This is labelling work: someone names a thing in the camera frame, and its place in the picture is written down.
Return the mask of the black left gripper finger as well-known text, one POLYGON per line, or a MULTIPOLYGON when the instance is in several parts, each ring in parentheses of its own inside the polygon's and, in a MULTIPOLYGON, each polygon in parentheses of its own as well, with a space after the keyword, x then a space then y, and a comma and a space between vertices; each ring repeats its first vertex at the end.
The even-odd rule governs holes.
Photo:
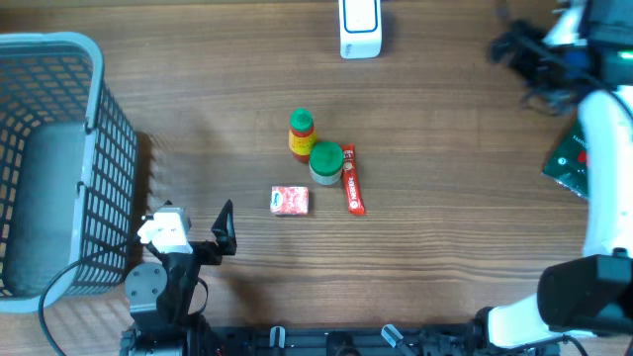
POLYGON ((227 200, 216 221, 212 225, 212 233, 217 243, 236 243, 233 223, 233 203, 227 200))
MULTIPOLYGON (((170 200, 167 200, 167 201, 165 201, 165 202, 163 203, 163 205, 162 205, 160 208, 163 208, 163 207, 168 207, 168 206, 172 206, 172 205, 173 205, 173 204, 172 204, 172 202, 171 202, 170 200)), ((147 214, 147 215, 143 215, 143 216, 141 217, 141 220, 142 220, 143 222, 153 221, 153 220, 154 220, 154 214, 147 214)))

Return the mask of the red white small box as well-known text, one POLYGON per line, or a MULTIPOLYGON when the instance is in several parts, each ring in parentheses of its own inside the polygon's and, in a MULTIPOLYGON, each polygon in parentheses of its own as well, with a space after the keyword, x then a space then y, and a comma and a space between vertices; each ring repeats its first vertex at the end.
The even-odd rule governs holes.
POLYGON ((270 211, 276 216, 302 216, 309 213, 309 189, 298 186, 273 186, 270 211))

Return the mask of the green glove package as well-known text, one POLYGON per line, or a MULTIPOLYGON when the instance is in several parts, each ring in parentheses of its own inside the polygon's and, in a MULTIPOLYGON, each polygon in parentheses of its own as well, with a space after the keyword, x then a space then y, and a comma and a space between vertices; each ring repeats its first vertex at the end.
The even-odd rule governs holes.
POLYGON ((560 137, 542 174, 567 188, 577 196, 588 198, 587 143, 582 124, 575 120, 560 137))

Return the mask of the red sauce bottle green cap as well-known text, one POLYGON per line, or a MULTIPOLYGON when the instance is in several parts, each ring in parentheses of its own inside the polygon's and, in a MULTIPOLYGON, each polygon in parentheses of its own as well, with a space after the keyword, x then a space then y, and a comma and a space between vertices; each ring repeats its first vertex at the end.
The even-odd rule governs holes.
POLYGON ((311 152, 317 143, 314 118, 305 108, 296 109, 290 117, 289 148, 293 156, 308 163, 311 152))

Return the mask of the green lid jar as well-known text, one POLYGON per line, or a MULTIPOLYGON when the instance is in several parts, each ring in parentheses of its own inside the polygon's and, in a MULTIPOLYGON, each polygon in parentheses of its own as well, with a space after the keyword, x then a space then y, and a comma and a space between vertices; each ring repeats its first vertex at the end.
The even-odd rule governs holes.
POLYGON ((311 152, 311 176, 320 185, 332 185, 339 180, 343 163, 344 154, 341 147, 332 141, 321 141, 311 152))

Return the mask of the red coffee stick sachet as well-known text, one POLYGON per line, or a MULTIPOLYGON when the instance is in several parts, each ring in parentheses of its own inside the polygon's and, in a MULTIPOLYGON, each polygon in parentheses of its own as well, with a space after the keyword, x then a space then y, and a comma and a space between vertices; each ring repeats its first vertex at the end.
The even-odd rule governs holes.
POLYGON ((344 144, 341 149, 344 155, 342 180, 347 196, 348 212, 354 216, 365 216, 366 210, 358 184, 355 146, 344 144))

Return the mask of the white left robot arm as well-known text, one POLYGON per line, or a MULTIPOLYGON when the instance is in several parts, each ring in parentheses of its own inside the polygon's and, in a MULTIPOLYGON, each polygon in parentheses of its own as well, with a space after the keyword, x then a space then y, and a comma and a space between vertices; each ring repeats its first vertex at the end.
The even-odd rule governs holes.
POLYGON ((232 201, 226 201, 212 225, 212 241, 189 241, 188 213, 169 201, 142 220, 137 231, 140 243, 159 261, 137 265, 126 278, 134 323, 122 333, 120 353, 223 355, 223 342, 211 330, 205 309, 191 312, 190 306, 196 286, 208 287, 199 277, 201 267, 220 265, 225 256, 236 253, 232 201))

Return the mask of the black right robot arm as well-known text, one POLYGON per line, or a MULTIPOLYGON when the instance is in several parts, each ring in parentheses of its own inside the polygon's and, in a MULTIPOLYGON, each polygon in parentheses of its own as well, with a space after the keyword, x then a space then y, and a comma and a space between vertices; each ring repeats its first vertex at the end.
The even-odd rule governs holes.
POLYGON ((548 343, 632 332, 632 4, 565 1, 542 32, 496 3, 508 58, 531 94, 559 106, 576 95, 588 155, 588 225, 581 258, 547 268, 535 294, 479 314, 481 349, 514 353, 548 343))

